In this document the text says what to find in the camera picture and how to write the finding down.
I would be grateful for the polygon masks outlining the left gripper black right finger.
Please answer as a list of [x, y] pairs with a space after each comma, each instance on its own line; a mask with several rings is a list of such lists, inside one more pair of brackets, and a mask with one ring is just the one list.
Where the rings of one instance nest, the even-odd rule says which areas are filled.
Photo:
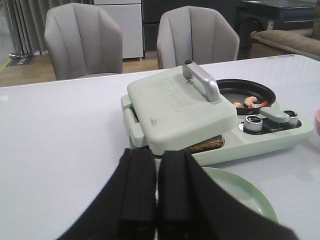
[[227, 193], [188, 151], [166, 151], [158, 172], [161, 240], [296, 240], [288, 227]]

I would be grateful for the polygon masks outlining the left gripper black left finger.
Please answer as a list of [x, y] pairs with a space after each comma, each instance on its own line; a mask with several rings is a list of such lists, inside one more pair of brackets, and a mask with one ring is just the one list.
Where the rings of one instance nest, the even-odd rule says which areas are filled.
[[146, 148], [125, 149], [114, 173], [61, 240], [153, 240], [156, 164]]

